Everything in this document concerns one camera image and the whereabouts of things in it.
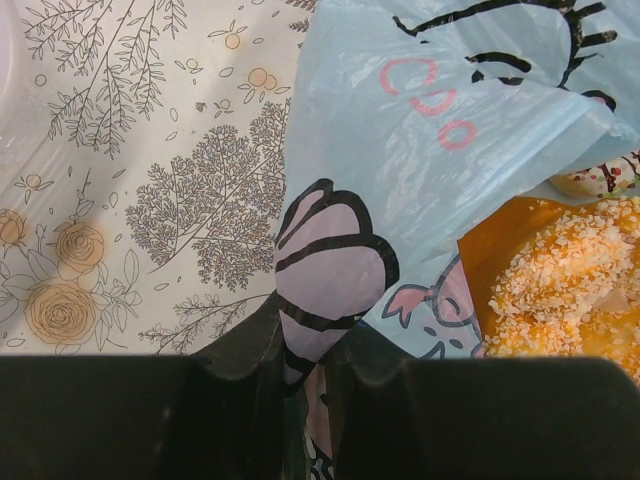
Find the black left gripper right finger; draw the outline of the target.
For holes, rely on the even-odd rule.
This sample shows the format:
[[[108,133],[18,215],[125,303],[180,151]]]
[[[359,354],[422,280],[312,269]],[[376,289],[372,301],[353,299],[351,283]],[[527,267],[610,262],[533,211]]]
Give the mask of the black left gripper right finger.
[[[639,390],[612,362],[421,360],[357,327],[325,368],[339,479],[639,475]]]

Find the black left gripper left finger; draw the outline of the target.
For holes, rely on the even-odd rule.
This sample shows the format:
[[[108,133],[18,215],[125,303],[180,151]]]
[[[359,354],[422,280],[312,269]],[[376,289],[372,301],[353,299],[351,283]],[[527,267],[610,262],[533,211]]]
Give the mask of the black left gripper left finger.
[[[5,479],[278,479],[273,298],[189,356],[5,356]]]

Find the toy fried bread piece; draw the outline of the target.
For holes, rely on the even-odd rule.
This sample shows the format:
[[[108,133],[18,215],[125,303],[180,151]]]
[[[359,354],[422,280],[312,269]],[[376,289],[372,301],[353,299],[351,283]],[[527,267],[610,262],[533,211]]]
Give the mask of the toy fried bread piece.
[[[637,197],[516,197],[458,247],[486,356],[594,356],[639,378]]]

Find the light blue plastic grocery bag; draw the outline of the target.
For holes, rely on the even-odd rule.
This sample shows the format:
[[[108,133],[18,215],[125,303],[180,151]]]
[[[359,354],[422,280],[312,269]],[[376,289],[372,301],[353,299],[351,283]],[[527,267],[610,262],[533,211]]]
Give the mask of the light blue plastic grocery bag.
[[[575,199],[550,179],[638,148],[635,1],[320,3],[273,253],[311,478],[339,479],[325,360],[354,328],[421,360],[612,362],[486,356],[458,242],[516,197],[624,197]]]

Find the white frosted toy donut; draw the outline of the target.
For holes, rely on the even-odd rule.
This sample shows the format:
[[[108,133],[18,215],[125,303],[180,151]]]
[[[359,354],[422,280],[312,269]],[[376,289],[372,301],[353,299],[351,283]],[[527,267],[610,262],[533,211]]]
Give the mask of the white frosted toy donut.
[[[600,199],[624,194],[639,186],[639,151],[596,167],[553,176],[550,182],[560,192],[575,199]]]

